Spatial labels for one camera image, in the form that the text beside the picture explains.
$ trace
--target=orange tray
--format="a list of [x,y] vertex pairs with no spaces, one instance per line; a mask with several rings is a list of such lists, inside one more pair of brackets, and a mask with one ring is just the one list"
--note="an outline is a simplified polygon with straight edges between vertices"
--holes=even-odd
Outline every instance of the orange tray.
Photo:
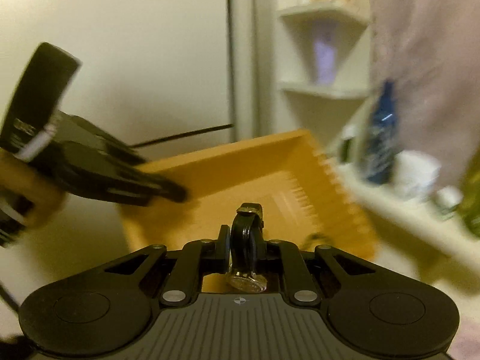
[[303,250],[330,244],[371,260],[375,232],[306,130],[243,140],[146,163],[189,190],[188,202],[157,198],[148,207],[121,206],[129,248],[153,243],[169,250],[216,239],[244,202],[263,207],[265,239]]

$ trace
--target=white wall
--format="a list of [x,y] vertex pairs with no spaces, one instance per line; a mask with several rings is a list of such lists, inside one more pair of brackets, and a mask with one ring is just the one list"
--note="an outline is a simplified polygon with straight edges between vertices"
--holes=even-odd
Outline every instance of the white wall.
[[[230,123],[227,0],[0,0],[0,110],[36,46],[83,66],[61,110],[127,143]],[[149,158],[230,141],[229,131],[143,149]],[[0,281],[30,292],[128,253],[114,204],[70,197],[43,229],[0,250]],[[0,335],[17,331],[0,306]]]

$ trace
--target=green bottle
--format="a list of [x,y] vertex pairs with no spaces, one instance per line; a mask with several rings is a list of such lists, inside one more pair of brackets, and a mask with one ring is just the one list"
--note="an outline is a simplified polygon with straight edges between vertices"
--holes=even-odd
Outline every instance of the green bottle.
[[463,200],[458,213],[465,226],[480,237],[480,148],[470,161],[462,183]]

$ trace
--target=watch face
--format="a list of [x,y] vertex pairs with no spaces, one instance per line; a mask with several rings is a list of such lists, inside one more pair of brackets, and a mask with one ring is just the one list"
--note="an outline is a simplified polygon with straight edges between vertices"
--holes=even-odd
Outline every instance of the watch face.
[[261,274],[249,273],[229,273],[228,283],[237,290],[250,294],[259,294],[267,288],[267,280]]

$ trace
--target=crosshair marking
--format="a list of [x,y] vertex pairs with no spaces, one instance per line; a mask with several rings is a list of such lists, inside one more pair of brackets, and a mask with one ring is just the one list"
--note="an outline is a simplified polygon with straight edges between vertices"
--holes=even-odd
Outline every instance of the crosshair marking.
[[247,300],[245,298],[242,298],[241,296],[239,296],[238,298],[235,298],[233,300],[236,304],[239,304],[239,305],[242,305],[244,304]]

